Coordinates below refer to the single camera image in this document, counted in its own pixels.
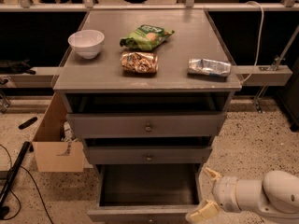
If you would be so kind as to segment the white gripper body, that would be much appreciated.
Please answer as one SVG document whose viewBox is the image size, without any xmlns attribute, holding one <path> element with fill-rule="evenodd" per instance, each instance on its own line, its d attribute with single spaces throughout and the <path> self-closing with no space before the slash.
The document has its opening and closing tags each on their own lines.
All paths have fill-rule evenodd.
<svg viewBox="0 0 299 224">
<path fill-rule="evenodd" d="M 214 200 L 225 212 L 239 213 L 241 211 L 236 200 L 236 184 L 235 176 L 224 176 L 214 184 L 212 190 Z"/>
</svg>

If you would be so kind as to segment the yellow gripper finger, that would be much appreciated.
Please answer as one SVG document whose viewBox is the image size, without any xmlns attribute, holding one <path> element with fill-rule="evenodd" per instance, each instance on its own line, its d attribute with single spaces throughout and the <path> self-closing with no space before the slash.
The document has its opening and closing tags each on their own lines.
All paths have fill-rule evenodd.
<svg viewBox="0 0 299 224">
<path fill-rule="evenodd" d="M 204 169 L 204 171 L 205 171 L 205 174 L 206 174 L 206 175 L 207 175 L 213 182 L 216 182 L 216 181 L 218 181 L 219 179 L 222 178 L 222 175 L 221 175 L 220 173 L 218 173 L 217 171 L 212 170 L 212 169 L 210 169 L 210 168 L 208 168 L 208 167 L 206 167 L 206 168 Z"/>
<path fill-rule="evenodd" d="M 198 207 L 187 213 L 185 218 L 190 223 L 198 223 L 215 217 L 220 210 L 220 206 L 216 202 L 204 200 Z"/>
</svg>

